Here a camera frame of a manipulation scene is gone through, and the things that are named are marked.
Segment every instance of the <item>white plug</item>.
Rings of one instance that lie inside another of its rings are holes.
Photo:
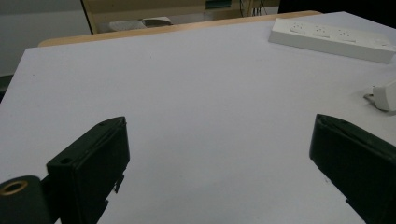
[[[381,110],[396,110],[396,80],[384,86],[373,87],[375,106]]]

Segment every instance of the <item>white tabletop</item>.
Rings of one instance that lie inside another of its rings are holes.
[[[345,12],[299,18],[385,33]],[[132,160],[99,223],[364,223],[308,158],[315,115],[396,145],[395,113],[363,99],[373,63],[268,42],[273,21],[25,51],[0,104],[0,182],[125,116]]]

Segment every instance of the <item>white power strip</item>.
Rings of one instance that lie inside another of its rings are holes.
[[[276,19],[268,41],[378,63],[389,63],[396,52],[383,34],[289,19]]]

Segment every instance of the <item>gray wall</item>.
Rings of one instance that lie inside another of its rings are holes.
[[[0,0],[0,77],[14,74],[24,50],[43,40],[88,34],[79,0]]]

